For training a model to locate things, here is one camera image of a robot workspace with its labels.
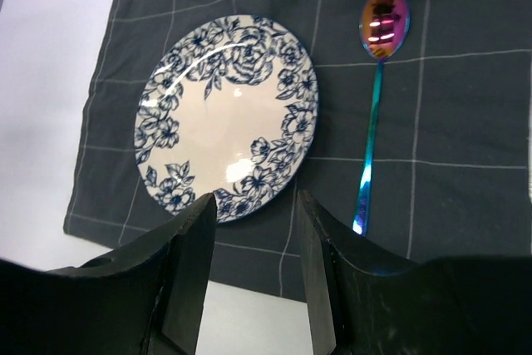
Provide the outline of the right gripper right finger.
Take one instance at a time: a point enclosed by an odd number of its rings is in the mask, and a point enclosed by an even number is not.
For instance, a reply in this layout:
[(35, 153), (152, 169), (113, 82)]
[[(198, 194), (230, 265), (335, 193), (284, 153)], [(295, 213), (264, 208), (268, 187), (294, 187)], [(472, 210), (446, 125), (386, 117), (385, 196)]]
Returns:
[(305, 190), (297, 221), (314, 353), (530, 353), (530, 257), (418, 264), (356, 234)]

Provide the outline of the dark checked cloth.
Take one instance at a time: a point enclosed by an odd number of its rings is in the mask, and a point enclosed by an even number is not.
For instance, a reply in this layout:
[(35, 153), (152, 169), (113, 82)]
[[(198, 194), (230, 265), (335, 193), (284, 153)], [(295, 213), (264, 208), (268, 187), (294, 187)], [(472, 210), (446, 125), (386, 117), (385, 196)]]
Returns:
[[(298, 178), (270, 205), (219, 227), (214, 281), (301, 301), (293, 202), (309, 190), (352, 221), (374, 65), (357, 22), (366, 0), (113, 0), (83, 110), (64, 231), (115, 248), (168, 219), (134, 165), (135, 104), (163, 53), (232, 12), (289, 28), (311, 52), (318, 129)], [(423, 262), (531, 252), (531, 0), (407, 0), (411, 27), (383, 77), (370, 240)]]

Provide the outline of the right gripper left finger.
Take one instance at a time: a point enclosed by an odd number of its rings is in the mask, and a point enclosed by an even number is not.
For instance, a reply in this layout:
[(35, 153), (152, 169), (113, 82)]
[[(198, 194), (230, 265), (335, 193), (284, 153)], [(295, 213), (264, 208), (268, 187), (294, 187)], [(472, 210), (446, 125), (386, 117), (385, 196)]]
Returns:
[(216, 201), (207, 194), (78, 268), (2, 261), (2, 353), (195, 353), (215, 229)]

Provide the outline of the blue floral plate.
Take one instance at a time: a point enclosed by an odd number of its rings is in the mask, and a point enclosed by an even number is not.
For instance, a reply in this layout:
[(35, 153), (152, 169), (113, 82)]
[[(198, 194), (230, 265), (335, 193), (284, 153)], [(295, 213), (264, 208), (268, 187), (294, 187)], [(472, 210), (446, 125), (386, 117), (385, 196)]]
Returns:
[(211, 193), (218, 221), (233, 222), (288, 185), (317, 119), (316, 73), (295, 35), (267, 17), (220, 17), (183, 36), (151, 73), (135, 162), (165, 211)]

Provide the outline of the iridescent spoon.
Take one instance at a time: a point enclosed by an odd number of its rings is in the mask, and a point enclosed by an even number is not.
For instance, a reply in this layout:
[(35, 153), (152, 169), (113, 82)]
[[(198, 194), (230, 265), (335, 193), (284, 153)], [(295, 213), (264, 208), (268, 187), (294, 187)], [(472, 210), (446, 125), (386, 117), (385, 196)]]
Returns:
[(410, 27), (410, 17), (406, 0), (367, 0), (359, 22), (361, 43), (368, 54), (377, 61), (372, 86), (365, 155), (356, 211), (352, 222), (352, 230), (360, 235), (367, 233), (370, 216), (372, 163), (384, 64), (402, 46)]

